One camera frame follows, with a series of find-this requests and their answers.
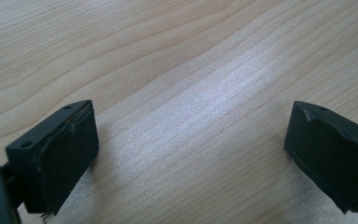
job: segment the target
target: wooden table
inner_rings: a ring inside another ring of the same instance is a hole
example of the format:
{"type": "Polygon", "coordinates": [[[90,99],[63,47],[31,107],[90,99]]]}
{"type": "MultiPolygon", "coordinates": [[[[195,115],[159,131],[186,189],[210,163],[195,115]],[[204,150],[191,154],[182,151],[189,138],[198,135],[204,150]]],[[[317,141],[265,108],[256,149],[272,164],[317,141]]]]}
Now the wooden table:
{"type": "Polygon", "coordinates": [[[358,123],[358,0],[0,1],[0,163],[83,99],[100,153],[47,223],[358,222],[283,149],[294,100],[358,123]]]}

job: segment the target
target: light wood surface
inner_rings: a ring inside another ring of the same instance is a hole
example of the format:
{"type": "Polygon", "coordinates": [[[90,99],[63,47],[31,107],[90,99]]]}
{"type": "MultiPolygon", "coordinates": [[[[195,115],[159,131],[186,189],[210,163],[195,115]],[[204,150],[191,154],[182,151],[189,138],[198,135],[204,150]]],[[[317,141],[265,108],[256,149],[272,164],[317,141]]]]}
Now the light wood surface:
{"type": "Polygon", "coordinates": [[[0,163],[83,99],[98,158],[23,223],[358,223],[283,149],[294,100],[358,123],[358,0],[0,1],[0,163]]]}

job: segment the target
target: wood grain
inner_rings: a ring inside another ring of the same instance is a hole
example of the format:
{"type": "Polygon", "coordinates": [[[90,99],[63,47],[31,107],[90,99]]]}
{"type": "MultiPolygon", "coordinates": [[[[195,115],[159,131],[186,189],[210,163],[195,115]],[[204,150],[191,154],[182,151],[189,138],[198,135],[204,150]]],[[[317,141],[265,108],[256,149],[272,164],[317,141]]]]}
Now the wood grain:
{"type": "Polygon", "coordinates": [[[83,99],[100,154],[23,223],[358,223],[282,148],[294,100],[358,122],[358,1],[0,1],[0,163],[83,99]]]}

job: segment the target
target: screw hole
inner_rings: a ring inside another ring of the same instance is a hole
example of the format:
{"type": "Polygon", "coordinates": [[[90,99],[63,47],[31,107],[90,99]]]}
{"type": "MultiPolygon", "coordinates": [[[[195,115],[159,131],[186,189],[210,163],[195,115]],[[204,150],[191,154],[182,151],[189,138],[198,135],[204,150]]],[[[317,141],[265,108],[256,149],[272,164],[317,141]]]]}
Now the screw hole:
{"type": "Polygon", "coordinates": [[[28,141],[28,142],[25,142],[21,145],[21,147],[29,147],[33,142],[31,141],[28,141]]]}

